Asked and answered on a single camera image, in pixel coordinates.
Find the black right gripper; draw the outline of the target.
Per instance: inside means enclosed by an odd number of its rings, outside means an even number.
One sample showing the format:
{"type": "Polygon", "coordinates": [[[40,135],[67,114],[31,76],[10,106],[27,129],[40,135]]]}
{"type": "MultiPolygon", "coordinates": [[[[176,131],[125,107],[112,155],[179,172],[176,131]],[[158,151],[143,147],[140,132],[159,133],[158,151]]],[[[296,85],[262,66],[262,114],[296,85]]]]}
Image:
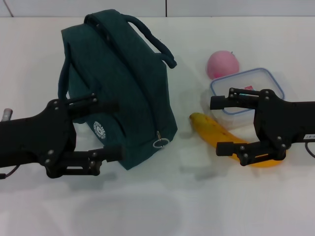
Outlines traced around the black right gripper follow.
{"type": "Polygon", "coordinates": [[[212,96],[211,110],[224,108],[255,109],[254,128],[259,139],[254,143],[218,142],[217,156],[236,155],[242,166],[267,161],[283,161],[294,143],[315,141],[315,103],[288,102],[272,90],[230,88],[228,97],[212,96]]]}

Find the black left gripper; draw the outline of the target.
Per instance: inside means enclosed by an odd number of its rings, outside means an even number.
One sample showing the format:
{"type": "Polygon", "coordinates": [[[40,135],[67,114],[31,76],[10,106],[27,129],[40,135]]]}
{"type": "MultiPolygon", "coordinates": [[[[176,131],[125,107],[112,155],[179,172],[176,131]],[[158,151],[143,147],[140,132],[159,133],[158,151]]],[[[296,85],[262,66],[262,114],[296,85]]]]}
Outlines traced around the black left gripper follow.
{"type": "Polygon", "coordinates": [[[0,121],[0,166],[13,167],[38,163],[49,178],[98,176],[103,161],[121,161],[124,148],[113,145],[89,151],[74,151],[76,132],[72,116],[112,114],[118,102],[103,102],[96,94],[55,99],[36,116],[12,119],[6,108],[0,121]]]}

